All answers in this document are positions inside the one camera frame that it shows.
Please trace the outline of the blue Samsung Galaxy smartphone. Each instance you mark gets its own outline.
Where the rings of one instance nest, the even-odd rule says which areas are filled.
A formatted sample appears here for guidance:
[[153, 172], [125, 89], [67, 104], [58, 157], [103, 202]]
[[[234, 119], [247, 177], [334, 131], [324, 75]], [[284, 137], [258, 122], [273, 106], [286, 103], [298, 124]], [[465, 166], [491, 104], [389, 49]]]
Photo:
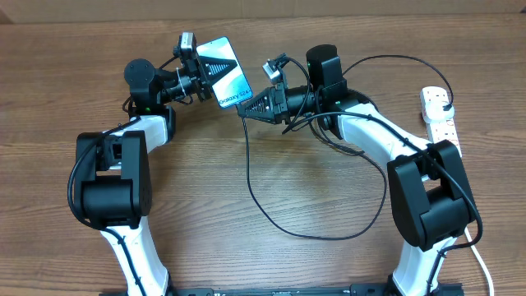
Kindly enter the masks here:
[[228, 37], [198, 45], [196, 52], [220, 108], [229, 108], [253, 96]]

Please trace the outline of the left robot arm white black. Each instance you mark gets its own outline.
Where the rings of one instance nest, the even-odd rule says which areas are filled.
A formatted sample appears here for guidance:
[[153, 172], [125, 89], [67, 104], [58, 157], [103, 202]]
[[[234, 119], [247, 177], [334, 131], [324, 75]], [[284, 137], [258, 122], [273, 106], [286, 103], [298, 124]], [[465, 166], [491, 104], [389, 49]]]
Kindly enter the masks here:
[[124, 103], [129, 121], [104, 132], [81, 133], [76, 162], [67, 182], [67, 201], [82, 224], [100, 231], [118, 260], [127, 295], [174, 295], [176, 289], [161, 262], [150, 232], [153, 201], [149, 154], [175, 133], [173, 102], [191, 104], [227, 99], [245, 78], [230, 44], [196, 49], [177, 46], [182, 66], [168, 71], [146, 59], [130, 61], [124, 78], [130, 96]]

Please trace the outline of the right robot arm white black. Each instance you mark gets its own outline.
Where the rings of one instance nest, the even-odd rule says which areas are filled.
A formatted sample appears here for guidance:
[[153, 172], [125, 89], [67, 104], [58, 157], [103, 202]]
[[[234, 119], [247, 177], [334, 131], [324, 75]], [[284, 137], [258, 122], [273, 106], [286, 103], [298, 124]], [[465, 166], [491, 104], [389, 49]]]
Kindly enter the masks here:
[[384, 284], [352, 284], [351, 294], [461, 295], [460, 284], [438, 280], [447, 254], [461, 247], [458, 237], [481, 222], [457, 146], [414, 136], [383, 117], [369, 97], [348, 87], [334, 45], [313, 47], [306, 59], [307, 83], [295, 88], [284, 74], [289, 57], [269, 60], [271, 87], [239, 104], [238, 116], [288, 130], [306, 124], [326, 145], [380, 170], [404, 245]]

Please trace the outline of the white charger plug adapter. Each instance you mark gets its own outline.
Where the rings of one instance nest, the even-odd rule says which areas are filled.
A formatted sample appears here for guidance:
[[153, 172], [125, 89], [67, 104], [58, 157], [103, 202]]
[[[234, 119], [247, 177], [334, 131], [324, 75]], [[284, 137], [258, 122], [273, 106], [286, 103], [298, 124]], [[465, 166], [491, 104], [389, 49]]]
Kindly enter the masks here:
[[444, 122], [454, 117], [454, 107], [444, 102], [425, 102], [422, 117], [425, 123]]

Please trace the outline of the white power strip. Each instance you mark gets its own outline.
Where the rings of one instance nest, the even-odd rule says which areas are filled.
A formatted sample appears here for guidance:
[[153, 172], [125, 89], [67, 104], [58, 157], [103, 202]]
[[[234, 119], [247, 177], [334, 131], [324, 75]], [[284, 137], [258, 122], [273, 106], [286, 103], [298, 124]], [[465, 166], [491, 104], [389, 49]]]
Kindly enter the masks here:
[[[420, 92], [421, 106], [425, 102], [444, 102], [448, 104], [449, 97], [447, 91], [438, 86], [424, 87]], [[430, 142], [437, 143], [443, 140], [448, 140], [453, 143], [462, 155], [458, 133], [454, 124], [454, 118], [439, 123], [426, 123], [427, 135]]]

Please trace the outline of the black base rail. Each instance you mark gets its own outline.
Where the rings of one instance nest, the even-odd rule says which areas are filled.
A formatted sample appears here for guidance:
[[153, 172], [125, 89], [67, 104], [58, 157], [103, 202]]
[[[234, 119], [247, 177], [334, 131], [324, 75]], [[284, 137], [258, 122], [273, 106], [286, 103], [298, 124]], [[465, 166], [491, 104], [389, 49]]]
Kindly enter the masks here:
[[340, 288], [306, 289], [175, 289], [169, 288], [168, 296], [395, 296], [387, 284], [351, 284]]

